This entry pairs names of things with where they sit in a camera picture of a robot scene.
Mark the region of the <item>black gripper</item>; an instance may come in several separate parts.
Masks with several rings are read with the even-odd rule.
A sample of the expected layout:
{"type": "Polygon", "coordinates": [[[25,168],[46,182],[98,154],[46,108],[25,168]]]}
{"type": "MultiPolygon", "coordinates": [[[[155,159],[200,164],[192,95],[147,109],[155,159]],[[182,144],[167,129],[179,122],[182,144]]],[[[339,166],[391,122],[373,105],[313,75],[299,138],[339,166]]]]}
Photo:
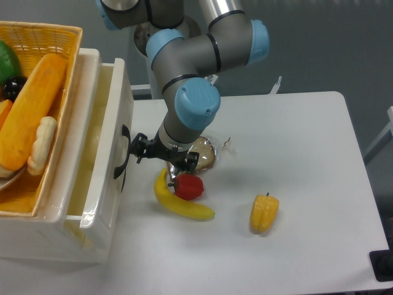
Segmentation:
{"type": "Polygon", "coordinates": [[[193,173],[198,165],[198,152],[180,152],[178,148],[167,148],[158,135],[149,140],[143,133],[138,133],[131,142],[130,154],[136,157],[136,163],[142,159],[161,159],[171,162],[174,167],[174,175],[180,172],[193,173]]]}

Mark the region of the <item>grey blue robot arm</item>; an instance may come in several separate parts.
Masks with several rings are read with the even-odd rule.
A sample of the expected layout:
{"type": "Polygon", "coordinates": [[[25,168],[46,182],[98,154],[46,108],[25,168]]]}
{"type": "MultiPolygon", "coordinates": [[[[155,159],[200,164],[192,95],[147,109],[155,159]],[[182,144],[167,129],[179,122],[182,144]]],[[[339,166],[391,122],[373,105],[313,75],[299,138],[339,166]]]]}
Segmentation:
{"type": "Polygon", "coordinates": [[[145,54],[167,113],[156,135],[138,133],[128,153],[138,160],[157,158],[170,162],[176,172],[193,172],[199,155],[193,143],[214,120],[220,93],[208,76],[263,60],[270,37],[260,20],[248,18],[239,1],[201,1],[208,32],[184,36],[183,1],[98,1],[110,30],[148,23],[145,54]]]}

